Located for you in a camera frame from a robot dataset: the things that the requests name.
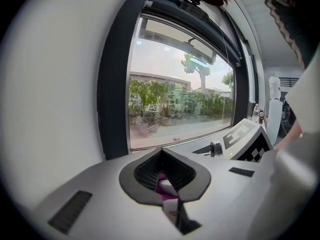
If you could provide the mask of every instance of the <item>person's arm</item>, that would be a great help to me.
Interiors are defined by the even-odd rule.
[[[298,120],[295,120],[289,133],[284,137],[283,140],[281,140],[277,145],[275,145],[273,149],[274,150],[281,149],[283,146],[285,146],[292,139],[298,138],[301,133],[302,133],[302,130],[301,130],[300,124],[299,124]]]

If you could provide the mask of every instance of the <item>wall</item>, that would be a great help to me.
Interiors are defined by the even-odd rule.
[[[98,68],[124,1],[29,0],[1,44],[2,176],[25,207],[104,160]]]
[[[265,115],[269,114],[269,102],[270,98],[270,85],[269,78],[271,76],[278,78],[300,78],[303,74],[303,71],[299,67],[286,67],[286,66],[278,66],[278,67],[267,67],[264,69],[264,82],[265,82]],[[280,87],[282,92],[288,92],[290,87]]]
[[[263,68],[299,67],[294,50],[282,36],[265,0],[237,0],[246,11],[260,44]]]

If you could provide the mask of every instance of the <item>purple object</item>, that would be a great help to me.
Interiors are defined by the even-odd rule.
[[[162,201],[166,201],[166,200],[169,200],[169,199],[178,199],[177,196],[168,194],[168,193],[163,191],[163,189],[159,185],[159,182],[163,181],[163,180],[167,180],[167,177],[163,172],[160,172],[159,177],[158,177],[158,181],[156,183],[155,192],[160,194],[160,195],[162,195]]]

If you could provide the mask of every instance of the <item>window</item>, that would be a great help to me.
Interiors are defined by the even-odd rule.
[[[218,27],[227,35],[227,37],[232,41],[232,43],[235,45],[237,49],[238,48],[238,42],[236,40],[236,37],[234,35],[234,32],[232,31],[229,23],[226,21],[223,13],[221,10],[213,6],[211,4],[207,4],[205,2],[200,2],[199,7],[205,11],[208,15],[210,20],[212,20],[215,24],[218,25]]]
[[[231,125],[232,66],[179,26],[149,15],[140,18],[129,79],[132,150],[197,138]]]

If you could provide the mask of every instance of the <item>sky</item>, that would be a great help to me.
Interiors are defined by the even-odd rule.
[[[190,74],[185,73],[184,66],[181,64],[181,60],[185,59],[184,54],[184,51],[172,46],[136,37],[130,70],[190,81],[191,88],[195,90],[201,87],[200,76],[196,71]],[[211,74],[205,78],[205,87],[231,91],[221,82],[223,76],[232,71],[228,63],[217,55],[215,63],[208,66]]]

